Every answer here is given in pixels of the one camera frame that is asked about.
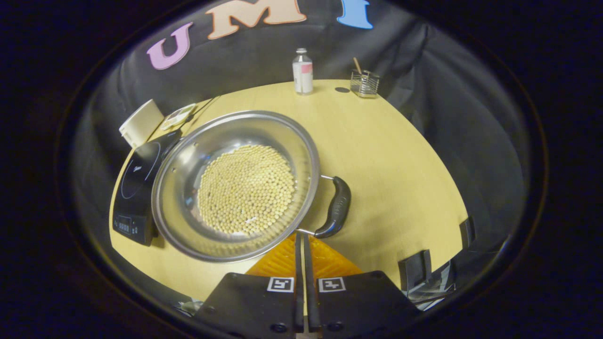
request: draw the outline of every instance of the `wooden table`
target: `wooden table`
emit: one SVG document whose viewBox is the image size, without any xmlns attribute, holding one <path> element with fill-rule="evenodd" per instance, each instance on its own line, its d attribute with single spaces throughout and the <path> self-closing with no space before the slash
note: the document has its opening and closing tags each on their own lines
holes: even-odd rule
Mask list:
<svg viewBox="0 0 603 339">
<path fill-rule="evenodd" d="M 343 229 L 324 241 L 364 271 L 382 270 L 400 287 L 397 262 L 429 249 L 436 269 L 461 248 L 459 224 L 467 218 L 463 200 L 446 167 L 411 123 L 383 98 L 341 93 L 349 80 L 315 80 L 314 93 L 300 96 L 293 83 L 271 84 L 215 98 L 182 127 L 183 135 L 219 116 L 243 110 L 268 110 L 299 122 L 320 155 L 320 173 L 343 178 L 352 205 Z M 203 101 L 197 107 L 207 103 Z M 159 128 L 150 139 L 168 131 Z M 125 166 L 117 178 L 113 203 Z M 300 227 L 319 228 L 335 188 L 320 180 L 316 198 Z M 161 284 L 205 300 L 228 272 L 245 273 L 258 258 L 235 264 L 192 259 L 161 236 L 150 247 L 114 231 L 113 248 Z"/>
</svg>

